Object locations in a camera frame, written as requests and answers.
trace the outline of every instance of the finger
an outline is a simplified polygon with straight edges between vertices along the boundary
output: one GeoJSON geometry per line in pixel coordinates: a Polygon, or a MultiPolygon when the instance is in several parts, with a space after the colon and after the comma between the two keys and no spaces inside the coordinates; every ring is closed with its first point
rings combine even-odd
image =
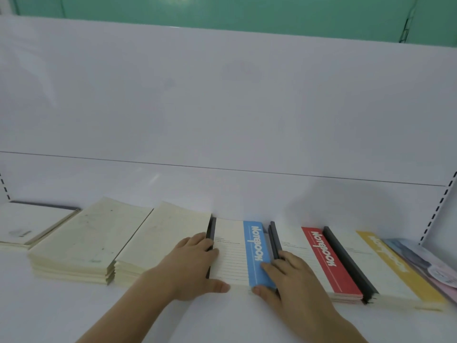
{"type": "Polygon", "coordinates": [[[205,238],[204,240],[201,240],[197,246],[203,250],[208,250],[209,247],[211,247],[212,245],[214,244],[214,241],[209,239],[209,238],[205,238]]]}
{"type": "Polygon", "coordinates": [[[294,268],[289,264],[289,262],[281,259],[273,260],[273,266],[280,270],[284,274],[290,274],[294,268]]]}
{"type": "Polygon", "coordinates": [[[176,249],[176,248],[181,248],[181,247],[185,246],[187,241],[189,241],[190,239],[191,239],[190,237],[183,238],[182,240],[180,240],[178,242],[178,244],[176,244],[176,246],[174,246],[174,248],[176,249]]]}
{"type": "Polygon", "coordinates": [[[278,270],[276,267],[274,267],[270,263],[263,263],[260,265],[263,270],[266,272],[266,274],[270,277],[270,279],[273,281],[273,283],[278,286],[281,283],[281,280],[283,279],[284,275],[281,273],[280,270],[278,270]]]}
{"type": "Polygon", "coordinates": [[[186,243],[186,246],[195,246],[206,237],[206,232],[200,232],[193,235],[186,243]]]}
{"type": "Polygon", "coordinates": [[[291,252],[280,250],[278,254],[280,257],[286,259],[293,268],[303,269],[304,265],[307,266],[306,262],[303,261],[303,259],[300,259],[298,256],[292,254],[291,252]]]}
{"type": "Polygon", "coordinates": [[[211,265],[214,262],[214,260],[217,259],[219,256],[219,249],[218,248],[211,249],[208,252],[206,252],[206,254],[208,255],[208,258],[210,260],[210,265],[211,265]]]}
{"type": "Polygon", "coordinates": [[[219,279],[207,279],[205,282],[205,292],[215,292],[215,293],[226,293],[229,292],[230,290],[230,285],[228,285],[226,282],[223,282],[219,279]]]}
{"type": "Polygon", "coordinates": [[[257,296],[260,296],[279,317],[282,317],[283,306],[281,300],[271,289],[263,285],[258,285],[252,289],[252,292],[257,296]]]}

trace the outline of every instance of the blue notebook cover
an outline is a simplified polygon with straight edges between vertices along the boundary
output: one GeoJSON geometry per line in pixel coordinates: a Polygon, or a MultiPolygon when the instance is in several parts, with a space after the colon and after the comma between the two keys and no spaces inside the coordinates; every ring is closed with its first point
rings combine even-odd
{"type": "Polygon", "coordinates": [[[264,285],[269,288],[276,288],[270,277],[260,267],[262,262],[271,262],[262,223],[258,221],[243,221],[243,226],[246,258],[248,261],[249,286],[264,285]]]}

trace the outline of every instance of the stack of notebooks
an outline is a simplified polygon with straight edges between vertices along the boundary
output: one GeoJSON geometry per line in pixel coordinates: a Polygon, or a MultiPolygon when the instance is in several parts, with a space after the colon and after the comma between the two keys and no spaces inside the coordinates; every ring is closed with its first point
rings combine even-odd
{"type": "Polygon", "coordinates": [[[162,202],[116,258],[116,284],[131,285],[155,267],[181,239],[207,232],[211,213],[199,213],[162,202]]]}
{"type": "Polygon", "coordinates": [[[404,238],[383,240],[449,301],[457,304],[457,272],[424,247],[404,238]]]}
{"type": "Polygon", "coordinates": [[[219,248],[209,278],[248,290],[260,284],[275,288],[260,267],[262,262],[271,262],[262,223],[213,218],[208,237],[219,248]]]}
{"type": "Polygon", "coordinates": [[[272,221],[269,233],[275,258],[278,258],[279,250],[295,254],[309,265],[330,299],[360,303],[362,292],[322,235],[322,230],[281,223],[276,225],[272,221]]]}
{"type": "Polygon", "coordinates": [[[28,250],[79,208],[10,201],[0,206],[0,249],[28,250]]]}
{"type": "Polygon", "coordinates": [[[266,238],[258,221],[216,219],[167,202],[153,210],[105,197],[78,211],[9,202],[0,207],[0,247],[36,244],[28,258],[40,277],[99,283],[115,277],[129,286],[181,239],[206,231],[220,252],[207,276],[235,288],[275,288],[260,265],[285,250],[305,260],[333,301],[443,310],[445,298],[427,280],[457,298],[457,273],[405,240],[387,240],[419,275],[371,232],[272,221],[266,238]]]}
{"type": "Polygon", "coordinates": [[[28,258],[33,273],[54,279],[110,282],[116,256],[151,211],[102,198],[31,249],[28,258]]]}
{"type": "Polygon", "coordinates": [[[325,227],[323,235],[374,305],[443,310],[446,300],[374,233],[325,227]]]}

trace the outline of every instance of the lined notebook page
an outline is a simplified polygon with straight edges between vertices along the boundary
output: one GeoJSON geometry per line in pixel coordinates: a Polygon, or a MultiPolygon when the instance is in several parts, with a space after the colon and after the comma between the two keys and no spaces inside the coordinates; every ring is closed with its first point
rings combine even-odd
{"type": "Polygon", "coordinates": [[[70,209],[7,202],[0,206],[0,242],[26,244],[73,212],[70,209]]]}
{"type": "Polygon", "coordinates": [[[116,261],[144,270],[157,266],[180,240],[208,230],[211,213],[162,202],[138,229],[116,261]]]}
{"type": "Polygon", "coordinates": [[[219,257],[211,266],[209,278],[249,286],[243,222],[218,218],[214,248],[219,248],[219,257]]]}
{"type": "Polygon", "coordinates": [[[332,229],[332,232],[379,294],[419,299],[356,231],[332,229]]]}
{"type": "Polygon", "coordinates": [[[108,268],[151,210],[104,197],[38,243],[29,257],[108,268]]]}
{"type": "Polygon", "coordinates": [[[319,282],[328,293],[333,293],[334,290],[327,279],[317,257],[306,239],[305,233],[301,227],[292,227],[276,223],[276,230],[281,242],[281,247],[284,251],[291,252],[299,258],[305,260],[309,267],[313,270],[319,282]]]}

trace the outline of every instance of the red stripe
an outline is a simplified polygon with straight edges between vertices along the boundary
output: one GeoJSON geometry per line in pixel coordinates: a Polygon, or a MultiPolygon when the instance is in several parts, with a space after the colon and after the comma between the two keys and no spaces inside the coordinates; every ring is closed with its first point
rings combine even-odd
{"type": "Polygon", "coordinates": [[[319,261],[319,264],[322,267],[325,276],[330,282],[333,291],[336,294],[353,294],[362,296],[362,293],[360,292],[359,288],[357,288],[356,283],[354,283],[351,276],[341,263],[340,259],[338,259],[335,252],[330,247],[325,237],[322,235],[322,231],[320,229],[312,227],[302,227],[302,230],[305,233],[306,239],[308,240],[312,250],[314,251],[314,254],[317,257],[317,260],[319,261]],[[335,266],[329,266],[327,264],[327,260],[325,258],[326,255],[323,253],[322,248],[314,247],[317,246],[321,241],[317,241],[315,239],[315,237],[313,236],[313,232],[319,233],[319,237],[322,239],[322,242],[325,244],[328,252],[330,253],[329,256],[333,257],[334,259],[333,262],[335,266]]]}

